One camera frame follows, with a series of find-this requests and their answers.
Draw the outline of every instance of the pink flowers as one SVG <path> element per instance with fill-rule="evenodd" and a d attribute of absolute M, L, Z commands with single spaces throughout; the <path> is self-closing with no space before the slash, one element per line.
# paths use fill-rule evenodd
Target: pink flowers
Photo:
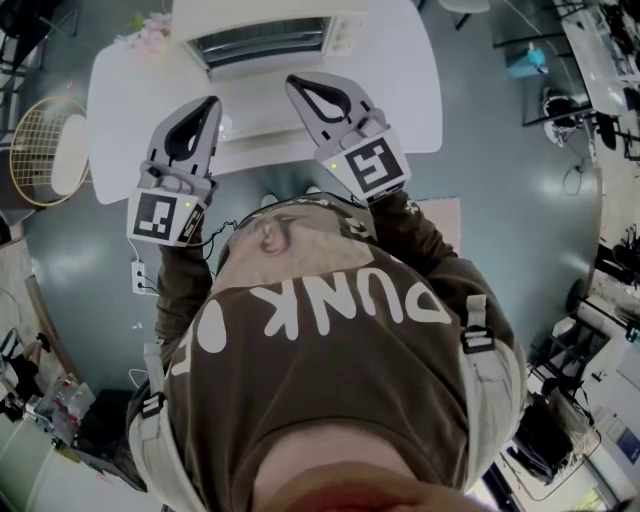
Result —
<path fill-rule="evenodd" d="M 124 44 L 128 49 L 138 49 L 142 53 L 159 53 L 165 45 L 171 32 L 171 15 L 152 12 L 145 19 L 136 14 L 131 27 L 137 32 L 129 36 L 118 36 L 116 44 Z"/>

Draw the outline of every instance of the white table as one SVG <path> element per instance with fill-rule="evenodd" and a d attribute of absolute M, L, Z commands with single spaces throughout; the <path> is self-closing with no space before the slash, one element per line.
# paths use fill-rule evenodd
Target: white table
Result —
<path fill-rule="evenodd" d="M 580 11 L 572 15 L 569 20 L 563 21 L 562 28 L 580 68 L 591 105 L 602 114 L 619 116 L 627 108 L 623 86 L 616 78 L 611 54 L 597 33 L 583 30 L 575 24 L 573 17 L 579 14 L 587 13 Z"/>
<path fill-rule="evenodd" d="M 367 23 L 349 58 L 324 59 L 296 71 L 328 70 L 357 81 L 385 111 L 406 153 L 431 153 L 442 144 L 442 103 L 433 51 L 411 0 L 370 0 Z M 282 73 L 281 94 L 286 96 Z M 109 204 L 129 196 L 138 182 L 151 134 L 176 108 L 215 94 L 225 112 L 251 96 L 247 90 L 216 87 L 181 46 L 151 58 L 114 45 L 94 62 L 89 86 L 89 162 L 98 200 Z M 295 113 L 293 107 L 283 115 Z M 310 160 L 316 146 L 303 129 L 269 136 L 220 141 L 213 175 Z"/>

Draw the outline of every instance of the cable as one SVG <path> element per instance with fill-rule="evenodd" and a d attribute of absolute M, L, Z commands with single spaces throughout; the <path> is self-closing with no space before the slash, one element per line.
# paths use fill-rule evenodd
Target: cable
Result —
<path fill-rule="evenodd" d="M 224 231 L 224 228 L 226 228 L 227 226 L 233 226 L 233 230 L 235 231 L 236 229 L 238 229 L 238 223 L 235 220 L 232 221 L 225 221 L 224 224 L 222 224 L 222 226 L 217 229 L 216 231 L 214 231 L 213 233 L 211 233 L 211 235 L 209 236 L 209 238 L 207 238 L 204 242 L 199 243 L 199 244 L 188 244 L 187 247 L 204 247 L 205 245 L 207 245 L 210 242 L 213 242 L 213 239 L 218 236 L 220 233 L 222 233 Z"/>
<path fill-rule="evenodd" d="M 509 7 L 511 7 L 511 9 L 518 16 L 520 16 L 527 25 L 529 25 L 533 30 L 535 30 L 536 34 L 538 34 L 539 36 L 543 35 L 543 33 L 540 31 L 540 29 L 538 27 L 536 27 L 531 22 L 531 20 L 529 20 L 529 18 L 527 18 L 527 16 L 525 14 L 523 14 L 520 10 L 518 10 L 518 8 L 515 5 L 513 5 L 509 0 L 502 0 L 502 1 L 505 4 L 507 4 Z M 569 68 L 565 64 L 564 59 L 562 57 L 560 57 L 560 52 L 558 51 L 558 49 L 554 46 L 554 44 L 551 41 L 545 41 L 545 42 L 551 47 L 551 49 L 556 54 L 558 59 L 560 59 L 560 64 L 562 64 L 562 67 L 564 68 L 564 72 L 567 74 L 567 78 L 569 79 L 569 84 L 571 85 L 571 90 L 573 91 L 573 94 L 576 94 L 576 88 L 573 86 L 573 80 L 571 80 L 571 75 L 569 74 Z"/>
<path fill-rule="evenodd" d="M 140 272 L 138 272 L 138 276 L 142 277 L 143 279 L 146 279 L 147 281 L 149 281 L 153 286 L 158 286 L 156 284 L 156 282 L 153 279 L 149 279 L 147 276 L 142 276 L 140 275 Z"/>
<path fill-rule="evenodd" d="M 133 375 L 131 375 L 131 372 L 140 372 L 140 373 L 144 373 L 146 375 L 147 371 L 146 370 L 140 370 L 138 368 L 131 368 L 131 370 L 129 370 L 129 378 L 131 379 L 131 382 L 133 382 L 133 385 L 137 388 L 140 389 L 140 386 L 138 385 L 138 383 L 136 382 L 136 380 L 133 378 Z"/>
<path fill-rule="evenodd" d="M 17 325 L 16 329 L 20 329 L 20 326 L 22 325 L 22 310 L 20 309 L 20 304 L 18 304 L 18 301 L 16 300 L 16 298 L 13 295 L 11 295 L 7 290 L 5 290 L 2 286 L 0 286 L 0 291 L 2 291 L 2 293 L 4 293 L 4 294 L 8 295 L 9 298 L 16 305 L 16 308 L 18 309 L 18 325 Z"/>
<path fill-rule="evenodd" d="M 136 249 L 136 246 L 135 246 L 135 245 L 133 245 L 133 242 L 131 241 L 131 238 L 127 237 L 127 240 L 129 240 L 129 243 L 131 244 L 131 247 L 133 248 L 133 250 L 134 250 L 134 251 L 135 251 L 135 253 L 136 253 L 136 261 L 137 261 L 138 263 L 140 263 L 140 255 L 138 254 L 138 249 Z"/>
<path fill-rule="evenodd" d="M 580 162 L 580 165 L 572 165 L 571 167 L 569 167 L 569 169 L 567 169 L 567 172 L 564 175 L 564 178 L 562 178 L 562 190 L 564 191 L 564 193 L 568 196 L 572 196 L 575 197 L 580 193 L 580 188 L 582 187 L 582 175 L 584 174 L 584 169 L 582 168 L 584 165 L 586 158 L 583 158 L 582 161 Z M 576 188 L 575 192 L 567 192 L 567 178 L 569 177 L 569 175 L 572 172 L 577 172 L 578 173 L 578 186 Z"/>
<path fill-rule="evenodd" d="M 138 288 L 144 288 L 145 290 L 153 290 L 154 292 L 156 292 L 156 294 L 158 293 L 158 290 L 156 290 L 153 286 L 145 286 L 143 284 L 138 283 Z"/>

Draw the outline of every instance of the blue container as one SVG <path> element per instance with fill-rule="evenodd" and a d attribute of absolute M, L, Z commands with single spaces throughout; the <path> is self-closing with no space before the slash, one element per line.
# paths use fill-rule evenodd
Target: blue container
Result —
<path fill-rule="evenodd" d="M 530 46 L 507 59 L 507 72 L 513 78 L 544 75 L 549 72 L 545 66 L 546 59 L 540 48 Z"/>

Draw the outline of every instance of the power outlet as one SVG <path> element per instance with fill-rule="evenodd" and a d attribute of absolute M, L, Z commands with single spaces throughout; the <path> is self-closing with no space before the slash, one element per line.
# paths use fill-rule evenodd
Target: power outlet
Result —
<path fill-rule="evenodd" d="M 146 288 L 142 288 L 143 286 L 147 286 L 146 275 L 144 263 L 140 261 L 131 263 L 131 285 L 133 287 L 133 293 L 146 295 Z"/>

